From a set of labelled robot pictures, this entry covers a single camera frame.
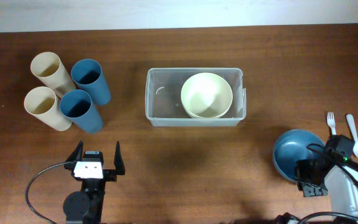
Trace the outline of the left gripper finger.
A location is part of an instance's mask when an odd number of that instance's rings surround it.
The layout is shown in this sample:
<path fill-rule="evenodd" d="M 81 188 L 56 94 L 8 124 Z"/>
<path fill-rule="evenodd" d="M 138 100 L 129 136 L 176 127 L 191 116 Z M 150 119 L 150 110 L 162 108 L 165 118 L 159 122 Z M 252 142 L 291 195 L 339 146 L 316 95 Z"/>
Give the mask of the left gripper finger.
<path fill-rule="evenodd" d="M 80 141 L 75 150 L 66 159 L 67 162 L 75 162 L 81 160 L 83 155 L 83 141 Z"/>
<path fill-rule="evenodd" d="M 124 175 L 126 173 L 126 168 L 121 154 L 121 147 L 119 141 L 116 143 L 116 149 L 114 153 L 114 166 L 116 175 Z"/>

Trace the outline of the blue bowl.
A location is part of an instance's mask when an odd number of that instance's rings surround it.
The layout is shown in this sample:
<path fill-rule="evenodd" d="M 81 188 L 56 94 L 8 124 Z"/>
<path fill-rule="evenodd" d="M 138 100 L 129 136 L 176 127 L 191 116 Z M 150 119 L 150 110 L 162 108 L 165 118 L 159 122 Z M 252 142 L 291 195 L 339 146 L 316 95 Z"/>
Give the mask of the blue bowl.
<path fill-rule="evenodd" d="M 306 148 L 311 143 L 324 146 L 324 142 L 317 135 L 306 130 L 293 129 L 283 133 L 273 147 L 272 160 L 277 172 L 290 182 L 296 183 L 296 162 L 318 157 Z"/>

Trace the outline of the blue cup back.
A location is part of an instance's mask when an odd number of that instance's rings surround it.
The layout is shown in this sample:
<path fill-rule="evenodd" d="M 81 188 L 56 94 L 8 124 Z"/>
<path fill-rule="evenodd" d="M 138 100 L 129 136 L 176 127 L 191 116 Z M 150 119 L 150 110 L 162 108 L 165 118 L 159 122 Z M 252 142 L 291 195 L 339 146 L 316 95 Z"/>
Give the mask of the blue cup back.
<path fill-rule="evenodd" d="M 111 99 L 107 81 L 100 64 L 90 58 L 78 61 L 71 69 L 71 78 L 80 89 L 86 91 L 97 105 L 105 105 Z"/>

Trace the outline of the cream bowl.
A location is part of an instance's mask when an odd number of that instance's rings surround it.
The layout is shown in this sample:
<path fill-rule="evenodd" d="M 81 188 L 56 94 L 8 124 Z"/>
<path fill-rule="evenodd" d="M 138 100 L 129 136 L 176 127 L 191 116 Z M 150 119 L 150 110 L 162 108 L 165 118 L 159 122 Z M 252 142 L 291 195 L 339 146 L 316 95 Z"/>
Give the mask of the cream bowl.
<path fill-rule="evenodd" d="M 197 73 L 188 78 L 180 92 L 181 103 L 193 113 L 200 113 L 207 107 L 221 111 L 231 107 L 233 93 L 228 82 L 215 73 Z"/>
<path fill-rule="evenodd" d="M 187 108 L 185 108 L 186 113 L 191 117 L 191 118 L 208 118 L 208 119 L 213 119 L 213 118 L 221 118 L 223 117 L 226 113 L 228 113 L 230 111 L 231 108 L 221 111 L 218 108 L 212 108 L 212 107 L 207 107 L 205 108 L 202 112 L 196 114 L 191 112 L 190 110 L 188 110 Z"/>

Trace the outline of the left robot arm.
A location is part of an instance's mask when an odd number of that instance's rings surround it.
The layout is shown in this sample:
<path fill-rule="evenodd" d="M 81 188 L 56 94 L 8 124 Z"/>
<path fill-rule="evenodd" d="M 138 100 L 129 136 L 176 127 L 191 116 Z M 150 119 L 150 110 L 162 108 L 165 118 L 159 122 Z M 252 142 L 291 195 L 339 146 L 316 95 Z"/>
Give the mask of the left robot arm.
<path fill-rule="evenodd" d="M 104 169 L 103 164 L 103 153 L 84 152 L 82 141 L 68 156 L 64 168 L 81 182 L 81 189 L 68 195 L 63 203 L 67 223 L 101 223 L 106 183 L 126 173 L 119 142 L 114 152 L 115 168 Z"/>

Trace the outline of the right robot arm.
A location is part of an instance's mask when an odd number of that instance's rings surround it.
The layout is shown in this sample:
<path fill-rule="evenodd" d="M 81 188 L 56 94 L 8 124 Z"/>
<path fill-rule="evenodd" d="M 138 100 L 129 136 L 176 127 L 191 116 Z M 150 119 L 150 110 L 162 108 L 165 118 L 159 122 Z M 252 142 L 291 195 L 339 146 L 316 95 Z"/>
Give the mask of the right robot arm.
<path fill-rule="evenodd" d="M 317 217 L 332 217 L 333 223 L 358 223 L 358 163 L 351 158 L 354 145 L 344 135 L 332 134 L 322 142 L 300 129 L 278 138 L 273 148 L 276 170 L 296 183 L 304 197 L 329 196 L 331 210 L 304 218 L 286 213 L 277 223 L 308 223 Z"/>

